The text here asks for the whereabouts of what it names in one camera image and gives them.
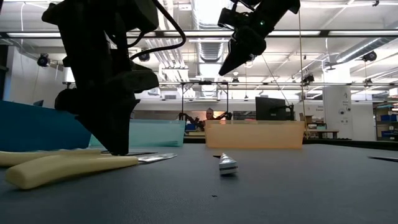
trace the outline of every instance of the ceiling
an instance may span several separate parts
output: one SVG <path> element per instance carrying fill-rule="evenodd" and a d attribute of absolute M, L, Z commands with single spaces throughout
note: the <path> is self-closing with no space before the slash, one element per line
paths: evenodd
<path fill-rule="evenodd" d="M 56 26 L 41 21 L 42 13 L 47 8 L 47 1 L 36 0 L 34 4 L 23 4 L 21 2 L 10 2 L 5 0 L 0 14 L 0 32 L 12 31 L 58 31 Z M 213 2 L 217 0 L 194 0 Z M 302 8 L 299 15 L 290 11 L 276 25 L 277 30 L 299 30 L 301 29 L 384 29 L 389 24 L 398 21 L 398 4 L 396 1 L 382 0 L 376 7 L 370 6 L 374 0 L 305 0 L 301 1 Z M 183 30 L 193 30 L 192 11 L 187 10 L 191 5 L 190 0 L 174 0 L 174 19 Z M 219 14 L 212 12 L 209 5 L 208 14 Z M 247 11 L 244 6 L 238 6 L 240 12 Z M 360 43 L 365 38 L 267 38 L 267 49 L 263 57 L 257 57 L 251 66 L 242 65 L 233 72 L 238 72 L 240 82 L 270 82 L 274 79 L 278 82 L 291 82 L 291 76 L 295 75 L 300 69 L 312 63 L 314 59 L 326 54 L 338 54 L 348 50 L 350 47 Z M 200 77 L 197 57 L 197 43 L 188 40 L 179 49 L 185 64 L 188 67 L 188 77 L 193 80 Z M 52 60 L 61 60 L 66 56 L 63 44 L 60 39 L 25 39 L 24 48 L 30 54 L 38 55 L 48 53 Z M 145 40 L 140 41 L 132 50 L 136 52 L 141 48 L 149 48 Z M 383 45 L 375 50 L 378 58 L 375 62 L 368 62 L 364 69 L 364 62 L 350 62 L 351 79 L 354 82 L 362 82 L 366 77 L 398 68 L 398 41 Z M 153 70 L 159 69 L 159 61 L 155 55 L 151 55 L 148 62 L 135 61 Z M 316 82 L 322 82 L 322 63 L 316 61 L 317 66 L 312 67 L 310 72 L 315 76 Z M 234 77 L 233 72 L 224 77 L 213 75 L 217 80 L 231 81 Z M 398 81 L 398 75 L 388 75 L 377 82 Z M 232 88 L 246 88 L 245 86 L 233 86 Z M 248 89 L 261 89 L 258 86 L 249 86 Z"/>

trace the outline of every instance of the teal plastic bin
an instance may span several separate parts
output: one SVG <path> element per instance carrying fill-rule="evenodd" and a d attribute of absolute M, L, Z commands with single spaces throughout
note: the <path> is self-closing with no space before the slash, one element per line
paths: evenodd
<path fill-rule="evenodd" d="M 185 121 L 130 120 L 129 147 L 181 147 Z M 102 144 L 91 136 L 90 147 Z"/>

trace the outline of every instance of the desk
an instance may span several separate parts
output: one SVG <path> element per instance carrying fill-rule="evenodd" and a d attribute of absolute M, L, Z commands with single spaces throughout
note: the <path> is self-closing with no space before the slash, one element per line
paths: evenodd
<path fill-rule="evenodd" d="M 204 144 L 153 148 L 178 157 L 19 191 L 3 181 L 2 224 L 394 224 L 398 152 L 304 145 L 230 151 L 236 177 L 220 177 Z"/>
<path fill-rule="evenodd" d="M 317 130 L 317 129 L 308 129 L 309 133 L 316 133 L 319 139 L 323 139 L 323 133 L 332 133 L 333 139 L 337 139 L 338 130 Z"/>

